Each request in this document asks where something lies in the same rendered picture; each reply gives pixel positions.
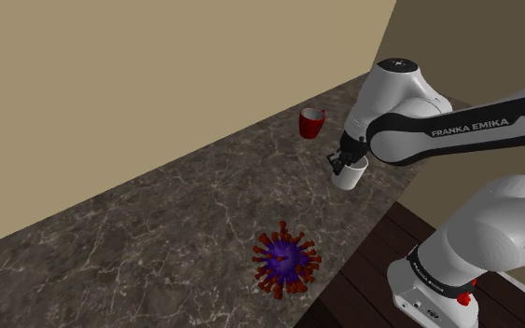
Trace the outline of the purple ball with red spikes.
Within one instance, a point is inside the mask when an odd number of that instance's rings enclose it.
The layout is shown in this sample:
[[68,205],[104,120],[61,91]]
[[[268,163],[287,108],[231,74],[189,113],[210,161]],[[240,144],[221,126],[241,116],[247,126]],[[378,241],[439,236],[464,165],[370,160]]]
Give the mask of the purple ball with red spikes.
[[322,256],[314,249],[313,240],[302,242],[304,232],[293,236],[285,221],[279,222],[279,231],[269,235],[262,233],[254,245],[253,263],[260,266],[256,269],[257,287],[267,294],[273,294],[281,300],[284,294],[306,293],[308,284],[313,283],[314,272],[320,268]]

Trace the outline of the white cup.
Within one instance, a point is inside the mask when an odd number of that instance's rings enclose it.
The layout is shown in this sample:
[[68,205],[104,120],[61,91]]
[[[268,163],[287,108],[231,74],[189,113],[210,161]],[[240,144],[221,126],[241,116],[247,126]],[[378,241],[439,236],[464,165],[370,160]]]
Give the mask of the white cup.
[[368,167],[367,157],[361,157],[351,166],[345,166],[339,174],[331,173],[331,182],[342,190],[352,190],[364,174]]

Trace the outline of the red mug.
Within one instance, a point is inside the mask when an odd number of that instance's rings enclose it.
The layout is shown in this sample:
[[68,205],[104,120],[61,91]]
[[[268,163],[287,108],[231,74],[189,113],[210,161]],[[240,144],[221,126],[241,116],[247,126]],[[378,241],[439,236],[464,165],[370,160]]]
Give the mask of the red mug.
[[304,139],[314,139],[325,123],[325,110],[304,108],[299,113],[299,134]]

